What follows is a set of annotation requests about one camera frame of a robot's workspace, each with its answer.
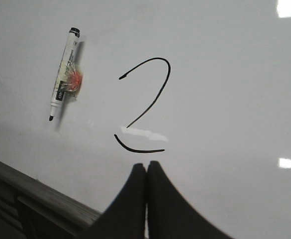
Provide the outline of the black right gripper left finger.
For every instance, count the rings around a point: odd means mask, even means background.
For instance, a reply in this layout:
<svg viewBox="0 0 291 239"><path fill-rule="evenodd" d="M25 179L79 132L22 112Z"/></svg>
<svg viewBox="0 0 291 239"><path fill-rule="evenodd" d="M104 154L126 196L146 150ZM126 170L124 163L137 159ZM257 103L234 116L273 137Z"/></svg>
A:
<svg viewBox="0 0 291 239"><path fill-rule="evenodd" d="M134 164L124 186L106 211L78 238L143 239L146 214L146 170Z"/></svg>

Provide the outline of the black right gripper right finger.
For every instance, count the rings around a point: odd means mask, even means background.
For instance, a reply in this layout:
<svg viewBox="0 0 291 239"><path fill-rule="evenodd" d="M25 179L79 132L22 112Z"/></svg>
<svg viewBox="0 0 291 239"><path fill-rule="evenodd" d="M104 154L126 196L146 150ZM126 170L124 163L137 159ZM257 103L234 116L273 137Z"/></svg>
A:
<svg viewBox="0 0 291 239"><path fill-rule="evenodd" d="M147 170L148 229L151 239L229 239L199 214L171 183L158 161Z"/></svg>

